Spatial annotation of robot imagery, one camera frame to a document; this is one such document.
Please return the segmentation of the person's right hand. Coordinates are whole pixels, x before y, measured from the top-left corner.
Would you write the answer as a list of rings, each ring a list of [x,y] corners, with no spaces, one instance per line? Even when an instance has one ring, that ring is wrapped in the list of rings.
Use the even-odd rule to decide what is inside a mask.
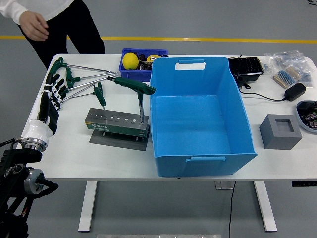
[[[19,23],[23,33],[30,40],[45,41],[48,39],[48,24],[40,14],[25,11],[20,15]]]

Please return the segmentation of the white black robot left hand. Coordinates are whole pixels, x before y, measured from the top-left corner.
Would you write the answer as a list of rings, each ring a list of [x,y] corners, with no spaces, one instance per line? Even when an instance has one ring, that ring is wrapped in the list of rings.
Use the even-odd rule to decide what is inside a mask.
[[[49,73],[45,79],[42,91],[36,97],[31,109],[26,127],[22,133],[22,147],[36,147],[44,151],[57,130],[61,99],[57,95],[57,89],[64,84],[64,79],[59,74]]]

